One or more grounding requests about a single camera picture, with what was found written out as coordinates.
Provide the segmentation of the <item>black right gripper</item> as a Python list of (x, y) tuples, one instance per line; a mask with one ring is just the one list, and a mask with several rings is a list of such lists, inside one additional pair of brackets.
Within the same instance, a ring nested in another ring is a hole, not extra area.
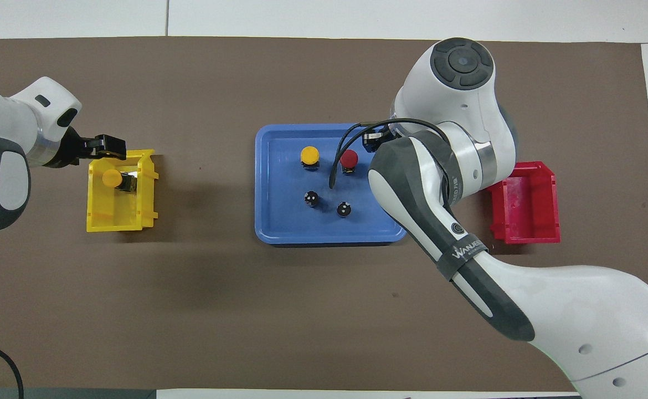
[(394, 133), (390, 130), (388, 125), (383, 126), (379, 131), (369, 130), (362, 134), (362, 146), (366, 152), (376, 152), (383, 140), (393, 140)]

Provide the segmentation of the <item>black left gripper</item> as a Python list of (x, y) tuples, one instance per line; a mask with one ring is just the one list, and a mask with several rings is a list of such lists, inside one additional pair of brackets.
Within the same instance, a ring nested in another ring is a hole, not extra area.
[(69, 126), (55, 153), (55, 168), (78, 166), (79, 159), (92, 159), (97, 147), (100, 147), (100, 157), (110, 157), (119, 161), (127, 159), (126, 142), (123, 139), (105, 134), (83, 138)]

